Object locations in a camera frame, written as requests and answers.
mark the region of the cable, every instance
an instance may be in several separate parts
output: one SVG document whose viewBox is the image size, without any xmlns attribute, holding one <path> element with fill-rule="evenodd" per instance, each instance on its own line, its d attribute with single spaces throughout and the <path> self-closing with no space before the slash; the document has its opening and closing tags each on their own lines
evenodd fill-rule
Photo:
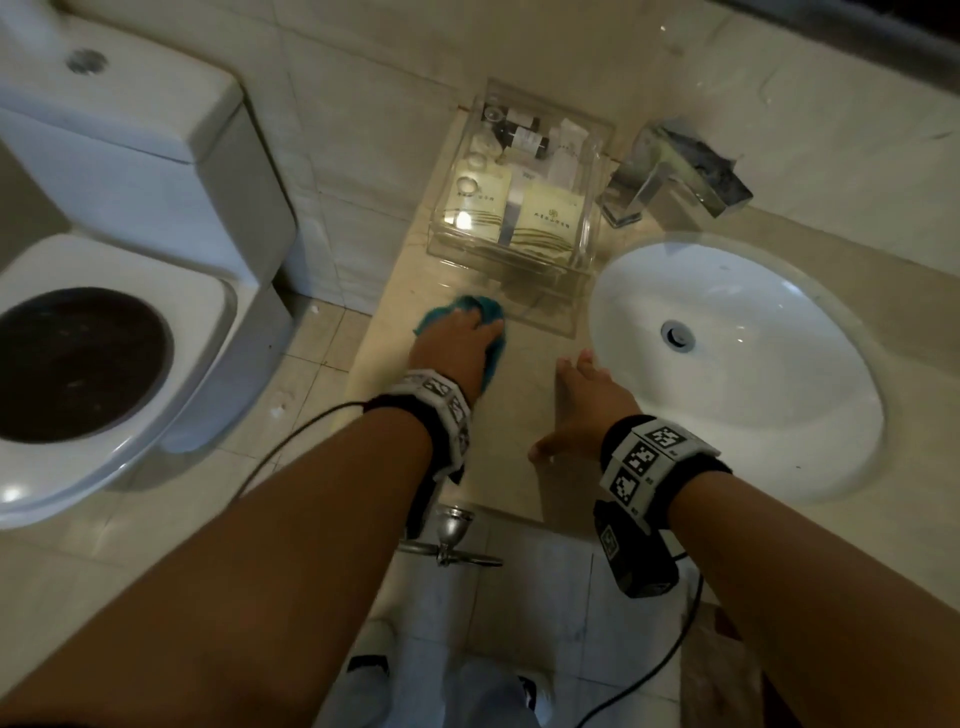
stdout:
<svg viewBox="0 0 960 728">
<path fill-rule="evenodd" d="M 293 440 L 295 437 L 297 437 L 297 435 L 299 435 L 301 432 L 306 430 L 309 426 L 315 425 L 327 415 L 332 415 L 334 412 L 337 412 L 341 409 L 346 409 L 347 407 L 362 407 L 364 404 L 366 404 L 366 402 L 364 401 L 345 401 L 343 404 L 338 404 L 335 407 L 330 407 L 328 410 L 326 410 L 325 412 L 321 412 L 316 417 L 311 417 L 309 420 L 307 420 L 305 423 L 303 423 L 301 426 L 299 426 L 289 435 L 287 435 L 282 440 L 280 440 L 280 442 L 277 443 L 276 446 L 272 450 L 270 450 L 270 452 L 264 455 L 263 459 L 256 464 L 256 467 L 253 469 L 253 472 L 247 475 L 247 478 L 240 484 L 240 487 L 237 488 L 237 492 L 233 494 L 233 497 L 230 499 L 229 503 L 227 504 L 227 508 L 229 508 L 237 500 L 243 497 L 244 493 L 247 492 L 248 486 L 253 482 L 253 479 L 256 478 L 256 474 L 259 473 L 261 470 L 263 470 L 263 466 L 265 466 L 267 463 L 270 462 L 270 458 L 272 458 L 274 455 L 280 452 L 286 446 L 286 444 L 289 443 L 291 440 Z"/>
<path fill-rule="evenodd" d="M 587 721 L 590 720 L 592 717 L 596 716 L 601 711 L 607 710 L 611 705 L 613 705 L 616 702 L 619 702 L 620 700 L 622 700 L 632 692 L 636 692 L 637 690 L 639 690 L 643 685 L 648 683 L 658 672 L 660 672 L 663 669 L 663 667 L 668 662 L 670 662 L 671 659 L 673 659 L 673 656 L 677 653 L 677 650 L 680 649 L 680 645 L 684 642 L 684 639 L 686 638 L 686 633 L 689 632 L 690 627 L 693 626 L 693 621 L 697 616 L 697 610 L 700 608 L 700 597 L 703 595 L 703 592 L 704 592 L 704 577 L 701 574 L 700 580 L 697 582 L 697 593 L 693 596 L 693 603 L 690 604 L 690 612 L 689 614 L 687 614 L 686 621 L 684 622 L 684 626 L 680 630 L 680 637 L 677 638 L 677 641 L 674 642 L 673 646 L 670 647 L 670 649 L 667 651 L 666 656 L 662 660 L 660 660 L 652 670 L 650 670 L 647 674 L 645 674 L 643 677 L 641 677 L 639 680 L 633 683 L 629 688 L 624 688 L 622 691 L 614 695 L 610 700 L 604 703 L 600 703 L 600 705 L 598 705 L 596 708 L 594 708 L 589 713 L 587 713 L 580 720 L 580 722 L 577 723 L 575 728 L 584 728 L 584 726 L 587 725 Z"/>
</svg>

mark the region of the wristband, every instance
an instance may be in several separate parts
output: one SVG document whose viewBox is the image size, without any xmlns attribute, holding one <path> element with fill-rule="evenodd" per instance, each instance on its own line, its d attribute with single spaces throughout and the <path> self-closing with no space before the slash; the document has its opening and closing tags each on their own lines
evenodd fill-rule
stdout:
<svg viewBox="0 0 960 728">
<path fill-rule="evenodd" d="M 470 408 L 460 386 L 432 369 L 413 369 L 386 394 L 364 405 L 364 412 L 394 407 L 409 412 L 426 428 L 433 456 L 407 513 L 404 538 L 420 536 L 444 480 L 459 483 L 470 444 Z"/>
<path fill-rule="evenodd" d="M 600 485 L 647 535 L 669 528 L 666 512 L 677 493 L 701 473 L 731 470 L 720 450 L 679 425 L 650 415 L 616 423 L 601 447 Z"/>
</svg>

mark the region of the metal valve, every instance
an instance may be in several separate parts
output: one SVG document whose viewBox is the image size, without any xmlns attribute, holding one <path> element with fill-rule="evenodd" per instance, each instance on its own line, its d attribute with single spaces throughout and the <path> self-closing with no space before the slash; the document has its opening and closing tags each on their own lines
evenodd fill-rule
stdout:
<svg viewBox="0 0 960 728">
<path fill-rule="evenodd" d="M 397 551 L 416 553 L 419 556 L 434 556 L 437 565 L 446 567 L 450 564 L 473 564 L 478 567 L 502 567 L 503 560 L 493 556 L 484 556 L 479 553 L 458 551 L 456 546 L 464 540 L 467 529 L 473 522 L 473 514 L 454 505 L 437 506 L 437 545 L 425 544 L 422 541 L 401 541 Z"/>
</svg>

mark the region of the teal cleaning cloth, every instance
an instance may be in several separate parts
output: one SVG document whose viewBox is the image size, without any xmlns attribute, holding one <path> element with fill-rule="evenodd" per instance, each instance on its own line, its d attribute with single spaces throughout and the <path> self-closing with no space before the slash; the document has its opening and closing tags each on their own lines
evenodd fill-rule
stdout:
<svg viewBox="0 0 960 728">
<path fill-rule="evenodd" d="M 432 311 L 427 311 L 426 316 L 420 321 L 420 325 L 414 329 L 414 333 L 419 336 L 421 331 L 437 319 L 443 318 L 443 316 L 452 312 L 455 308 L 463 308 L 465 311 L 479 308 L 483 317 L 481 319 L 483 324 L 492 324 L 494 321 L 503 318 L 503 306 L 493 299 L 489 299 L 486 296 L 461 296 L 450 305 L 440 306 L 439 308 L 434 308 Z M 505 346 L 507 346 L 506 329 L 487 347 L 487 360 L 484 362 L 483 389 L 481 391 L 487 391 L 487 385 L 490 384 L 491 379 L 493 379 L 493 373 L 496 372 L 496 364 L 500 360 L 500 354 L 503 353 Z"/>
</svg>

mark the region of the sink drain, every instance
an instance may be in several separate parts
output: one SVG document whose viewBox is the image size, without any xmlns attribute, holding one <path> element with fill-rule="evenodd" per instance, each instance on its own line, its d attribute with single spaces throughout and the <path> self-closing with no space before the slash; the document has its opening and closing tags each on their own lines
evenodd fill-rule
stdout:
<svg viewBox="0 0 960 728">
<path fill-rule="evenodd" d="M 697 343 L 693 331 L 686 324 L 679 321 L 667 321 L 660 327 L 660 336 L 674 352 L 689 352 Z"/>
</svg>

